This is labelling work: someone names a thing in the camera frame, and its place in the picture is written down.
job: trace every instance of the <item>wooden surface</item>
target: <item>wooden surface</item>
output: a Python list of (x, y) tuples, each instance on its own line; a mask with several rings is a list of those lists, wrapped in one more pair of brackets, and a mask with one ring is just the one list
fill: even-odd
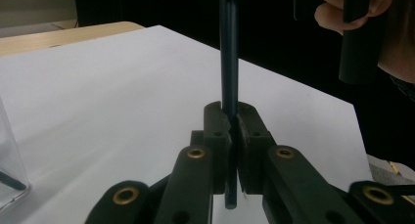
[(115, 35), (144, 28), (134, 22), (114, 22), (0, 39), (0, 57)]

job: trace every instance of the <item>white paper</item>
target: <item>white paper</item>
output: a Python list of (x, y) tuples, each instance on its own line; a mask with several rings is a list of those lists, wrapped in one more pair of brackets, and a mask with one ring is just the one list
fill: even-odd
[[(32, 185), (1, 223), (83, 223), (114, 184), (171, 172), (203, 108), (220, 101), (215, 49), (154, 26), (0, 59), (0, 96)], [(353, 105), (240, 61), (240, 101), (280, 145), (300, 150), (343, 190), (372, 180)], [(240, 194), (213, 223), (268, 223)]]

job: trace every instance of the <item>gray wall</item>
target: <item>gray wall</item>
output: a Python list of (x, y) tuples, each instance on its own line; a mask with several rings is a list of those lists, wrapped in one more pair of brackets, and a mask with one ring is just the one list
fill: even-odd
[(75, 0), (0, 0), (0, 28), (76, 20)]

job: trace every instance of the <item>hand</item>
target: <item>hand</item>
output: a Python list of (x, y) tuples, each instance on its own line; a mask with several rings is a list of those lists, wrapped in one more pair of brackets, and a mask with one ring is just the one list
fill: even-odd
[(363, 26), (371, 17), (388, 10), (388, 21), (378, 66), (406, 82), (415, 83), (415, 0), (371, 0), (368, 14), (343, 22), (344, 0), (324, 0), (314, 17), (322, 27), (343, 34)]

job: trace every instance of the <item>transparent container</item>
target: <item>transparent container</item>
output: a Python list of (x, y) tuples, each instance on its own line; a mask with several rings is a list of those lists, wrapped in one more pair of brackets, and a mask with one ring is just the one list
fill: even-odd
[(21, 200), (29, 187), (15, 136), (0, 99), (0, 214)]

